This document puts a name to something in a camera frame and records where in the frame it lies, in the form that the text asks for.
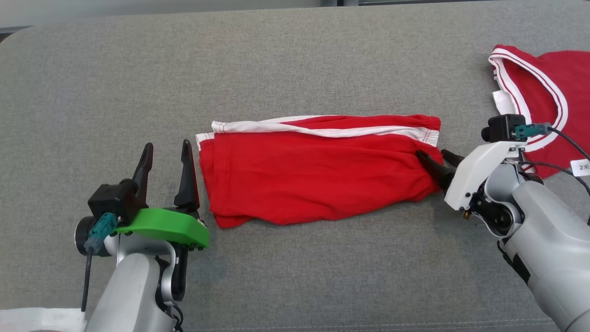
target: teal connector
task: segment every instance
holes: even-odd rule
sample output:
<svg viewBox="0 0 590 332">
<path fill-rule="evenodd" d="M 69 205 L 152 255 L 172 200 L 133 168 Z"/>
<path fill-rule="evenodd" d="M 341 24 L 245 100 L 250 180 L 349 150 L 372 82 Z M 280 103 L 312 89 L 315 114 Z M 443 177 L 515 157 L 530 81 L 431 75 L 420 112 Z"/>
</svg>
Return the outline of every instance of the teal connector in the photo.
<svg viewBox="0 0 590 332">
<path fill-rule="evenodd" d="M 84 248 L 87 252 L 89 249 L 92 248 L 92 252 L 97 253 L 103 247 L 103 242 L 109 236 L 109 234 L 113 233 L 115 228 L 119 222 L 117 221 L 117 217 L 107 212 L 103 214 L 103 216 L 98 220 L 98 222 L 92 227 L 90 231 L 90 237 L 84 243 Z"/>
<path fill-rule="evenodd" d="M 551 123 L 531 123 L 530 125 L 516 126 L 514 128 L 513 136 L 515 138 L 527 138 L 535 135 L 547 135 L 549 133 Z"/>
</svg>

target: gray wall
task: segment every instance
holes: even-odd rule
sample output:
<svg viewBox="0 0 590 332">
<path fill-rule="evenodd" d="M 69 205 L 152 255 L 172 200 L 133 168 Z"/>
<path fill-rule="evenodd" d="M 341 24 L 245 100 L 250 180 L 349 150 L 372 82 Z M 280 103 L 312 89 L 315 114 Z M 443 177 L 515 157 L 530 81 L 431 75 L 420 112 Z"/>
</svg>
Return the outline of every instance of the gray wall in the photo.
<svg viewBox="0 0 590 332">
<path fill-rule="evenodd" d="M 0 32 L 10 32 L 11 27 L 104 15 L 313 7 L 322 3 L 322 0 L 0 0 Z"/>
</svg>

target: red garment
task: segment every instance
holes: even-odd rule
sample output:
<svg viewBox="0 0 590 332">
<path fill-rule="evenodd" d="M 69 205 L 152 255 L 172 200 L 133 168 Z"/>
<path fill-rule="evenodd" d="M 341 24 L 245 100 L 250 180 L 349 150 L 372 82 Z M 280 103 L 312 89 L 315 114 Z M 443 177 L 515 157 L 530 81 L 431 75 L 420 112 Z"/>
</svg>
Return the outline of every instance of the red garment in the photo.
<svg viewBox="0 0 590 332">
<path fill-rule="evenodd" d="M 590 150 L 590 52 L 559 51 L 534 57 L 514 46 L 497 45 L 489 61 L 501 88 L 494 93 L 500 113 L 522 114 L 527 123 L 550 122 Z M 563 168 L 569 168 L 572 160 L 584 158 L 554 132 L 529 138 L 525 157 Z M 536 167 L 542 178 L 558 171 Z"/>
<path fill-rule="evenodd" d="M 435 117 L 304 116 L 212 127 L 196 137 L 221 228 L 253 218 L 280 225 L 342 219 L 438 190 L 414 155 L 422 149 L 443 161 Z"/>
</svg>

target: black cable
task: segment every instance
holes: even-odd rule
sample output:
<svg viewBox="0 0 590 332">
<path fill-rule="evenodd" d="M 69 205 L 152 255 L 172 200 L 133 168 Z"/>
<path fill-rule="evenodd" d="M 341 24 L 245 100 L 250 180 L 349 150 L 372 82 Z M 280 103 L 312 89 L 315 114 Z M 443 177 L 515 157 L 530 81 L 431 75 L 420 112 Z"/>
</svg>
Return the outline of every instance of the black cable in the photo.
<svg viewBox="0 0 590 332">
<path fill-rule="evenodd" d="M 573 141 L 573 139 L 571 139 L 569 136 L 565 135 L 564 133 L 562 133 L 561 131 L 553 128 L 553 127 L 548 127 L 547 130 L 552 131 L 556 134 L 558 134 L 559 136 L 565 138 L 571 145 L 573 145 L 574 148 L 576 148 L 578 151 L 580 151 L 580 153 L 582 155 L 584 155 L 584 158 L 590 160 L 590 155 L 588 155 L 586 153 L 586 151 L 584 151 L 584 149 L 582 149 L 576 142 Z"/>
<path fill-rule="evenodd" d="M 182 310 L 176 304 L 173 305 L 173 308 L 176 309 L 178 315 L 180 316 L 179 319 L 176 315 L 172 315 L 172 317 L 176 319 L 176 326 L 174 326 L 174 329 L 176 330 L 176 332 L 183 332 L 183 329 L 181 327 L 182 323 L 184 322 L 184 315 L 182 314 Z"/>
<path fill-rule="evenodd" d="M 586 189 L 586 192 L 588 193 L 588 195 L 590 196 L 590 187 L 588 187 L 587 183 L 584 182 L 584 180 L 582 180 L 580 177 L 577 177 L 573 174 L 572 171 L 569 171 L 563 167 L 559 167 L 557 165 L 553 165 L 553 164 L 548 164 L 547 162 L 536 162 L 536 161 L 519 161 L 518 162 L 519 165 L 537 165 L 537 166 L 546 166 L 546 167 L 551 167 L 551 168 L 555 168 L 557 170 L 560 170 L 568 175 L 571 175 L 574 177 L 574 179 L 578 180 L 579 183 L 581 183 L 584 188 Z M 588 217 L 588 222 L 587 222 L 588 226 L 590 226 L 590 217 Z"/>
<path fill-rule="evenodd" d="M 86 302 L 88 302 L 88 287 L 90 286 L 90 267 L 92 265 L 92 251 L 93 248 L 88 248 L 86 256 L 86 272 L 84 273 L 84 291 L 82 291 L 82 306 L 81 311 L 86 312 Z"/>
</svg>

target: gray tablecloth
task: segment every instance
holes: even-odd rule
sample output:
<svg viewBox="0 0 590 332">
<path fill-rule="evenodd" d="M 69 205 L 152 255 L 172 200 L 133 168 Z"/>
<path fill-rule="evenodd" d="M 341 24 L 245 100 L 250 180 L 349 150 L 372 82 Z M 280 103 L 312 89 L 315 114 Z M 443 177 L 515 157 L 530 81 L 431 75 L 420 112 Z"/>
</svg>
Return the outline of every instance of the gray tablecloth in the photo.
<svg viewBox="0 0 590 332">
<path fill-rule="evenodd" d="M 421 113 L 468 154 L 496 114 L 487 57 L 590 49 L 590 3 L 485 1 L 88 19 L 0 44 L 0 308 L 78 307 L 74 228 L 146 142 L 170 206 L 181 142 L 213 120 Z M 190 257 L 185 331 L 556 331 L 496 240 L 440 194 L 337 222 L 220 230 Z M 581 216 L 573 178 L 547 185 Z M 114 268 L 95 259 L 90 313 Z"/>
</svg>

